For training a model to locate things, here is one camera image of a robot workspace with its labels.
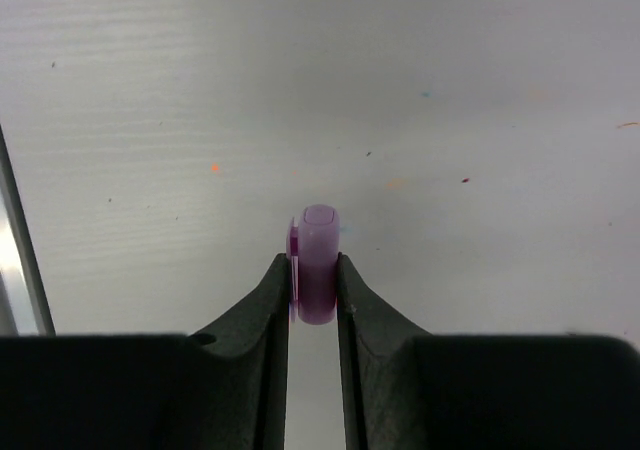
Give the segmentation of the purple highlighter cap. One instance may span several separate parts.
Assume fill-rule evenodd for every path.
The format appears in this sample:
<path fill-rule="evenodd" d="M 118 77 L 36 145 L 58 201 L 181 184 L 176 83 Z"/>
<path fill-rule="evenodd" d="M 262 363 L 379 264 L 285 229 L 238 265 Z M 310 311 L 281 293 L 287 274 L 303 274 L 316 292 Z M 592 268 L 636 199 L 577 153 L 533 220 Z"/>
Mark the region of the purple highlighter cap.
<path fill-rule="evenodd" d="M 286 256 L 291 268 L 290 316 L 310 325 L 333 320 L 337 301 L 340 219 L 324 204 L 306 207 L 291 220 Z"/>

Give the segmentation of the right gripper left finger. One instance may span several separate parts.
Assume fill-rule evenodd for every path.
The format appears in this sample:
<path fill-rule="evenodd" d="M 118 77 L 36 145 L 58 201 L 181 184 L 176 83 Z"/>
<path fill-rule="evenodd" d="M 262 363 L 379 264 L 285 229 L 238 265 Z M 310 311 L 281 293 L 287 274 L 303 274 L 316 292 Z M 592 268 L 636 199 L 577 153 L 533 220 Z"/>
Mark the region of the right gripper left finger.
<path fill-rule="evenodd" d="M 5 337 L 5 449 L 280 449 L 290 264 L 192 335 Z"/>

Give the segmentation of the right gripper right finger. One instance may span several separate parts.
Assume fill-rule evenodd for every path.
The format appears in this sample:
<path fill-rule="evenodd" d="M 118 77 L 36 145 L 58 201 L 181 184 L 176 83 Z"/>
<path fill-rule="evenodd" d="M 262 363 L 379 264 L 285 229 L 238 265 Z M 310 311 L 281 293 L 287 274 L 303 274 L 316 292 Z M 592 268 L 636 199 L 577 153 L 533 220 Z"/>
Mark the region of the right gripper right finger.
<path fill-rule="evenodd" d="M 350 449 L 635 449 L 639 353 L 602 335 L 436 335 L 337 264 Z"/>

